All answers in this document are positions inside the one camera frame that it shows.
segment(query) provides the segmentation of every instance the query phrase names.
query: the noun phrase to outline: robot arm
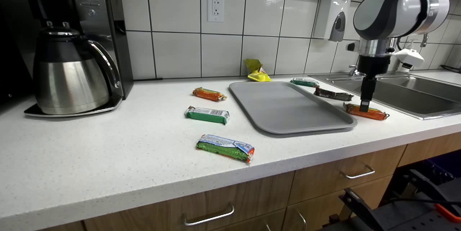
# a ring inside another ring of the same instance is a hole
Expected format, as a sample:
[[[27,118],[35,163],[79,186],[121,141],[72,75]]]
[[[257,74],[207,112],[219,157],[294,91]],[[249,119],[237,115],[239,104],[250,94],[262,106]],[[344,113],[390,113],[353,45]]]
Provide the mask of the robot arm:
[[[361,37],[357,70],[366,75],[361,111],[368,111],[376,75],[387,72],[397,37],[435,30],[448,10],[449,0],[363,0],[354,15],[354,28]]]

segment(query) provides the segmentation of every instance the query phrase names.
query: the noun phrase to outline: soap dispenser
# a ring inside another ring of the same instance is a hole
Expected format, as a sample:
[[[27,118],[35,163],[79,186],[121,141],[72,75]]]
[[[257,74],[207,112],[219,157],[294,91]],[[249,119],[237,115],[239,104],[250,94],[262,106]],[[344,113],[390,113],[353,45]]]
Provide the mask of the soap dispenser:
[[[350,0],[321,0],[313,37],[341,42],[349,6]]]

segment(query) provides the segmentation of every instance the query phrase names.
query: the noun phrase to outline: wooden cabinet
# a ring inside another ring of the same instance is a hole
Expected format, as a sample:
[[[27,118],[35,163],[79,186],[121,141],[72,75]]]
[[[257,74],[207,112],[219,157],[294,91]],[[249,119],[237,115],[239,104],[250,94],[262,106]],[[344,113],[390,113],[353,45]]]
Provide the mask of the wooden cabinet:
[[[427,139],[407,145],[399,166],[408,165],[461,149],[461,132]]]
[[[83,221],[72,222],[61,226],[53,226],[39,231],[85,231]]]
[[[285,209],[256,218],[232,224],[213,231],[280,231],[282,229]]]
[[[207,231],[286,208],[293,172],[85,220],[88,231]],[[192,223],[234,213],[196,226]]]
[[[404,150],[405,146],[393,147],[297,170],[293,179],[289,204],[391,175],[394,173]],[[341,174],[343,172],[352,177],[370,172],[371,170],[365,165],[369,165],[375,172],[353,179],[348,179]]]
[[[364,199],[370,208],[377,208],[391,178],[392,176],[387,176],[351,188]],[[330,215],[339,214],[343,208],[344,203],[338,198],[342,194],[344,194],[343,190],[336,191],[289,206],[283,223],[283,231],[302,231],[302,217],[306,221],[307,231],[322,228],[322,225],[328,223]]]

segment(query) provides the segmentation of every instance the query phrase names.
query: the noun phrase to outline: sink basin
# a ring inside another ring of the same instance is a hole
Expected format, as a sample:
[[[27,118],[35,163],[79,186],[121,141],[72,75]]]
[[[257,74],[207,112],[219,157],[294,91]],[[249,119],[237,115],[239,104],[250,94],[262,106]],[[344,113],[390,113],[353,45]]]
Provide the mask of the sink basin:
[[[310,75],[360,95],[362,77],[348,74]],[[416,75],[390,73],[378,77],[373,101],[419,119],[461,114],[461,86]]]

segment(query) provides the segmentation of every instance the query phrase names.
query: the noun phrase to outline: coffee maker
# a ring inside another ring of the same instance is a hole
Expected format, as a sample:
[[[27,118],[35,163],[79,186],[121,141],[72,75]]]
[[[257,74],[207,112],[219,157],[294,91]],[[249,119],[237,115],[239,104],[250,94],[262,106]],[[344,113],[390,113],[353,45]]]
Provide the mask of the coffee maker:
[[[79,116],[115,109],[133,74],[122,0],[28,0],[42,29],[29,116]]]

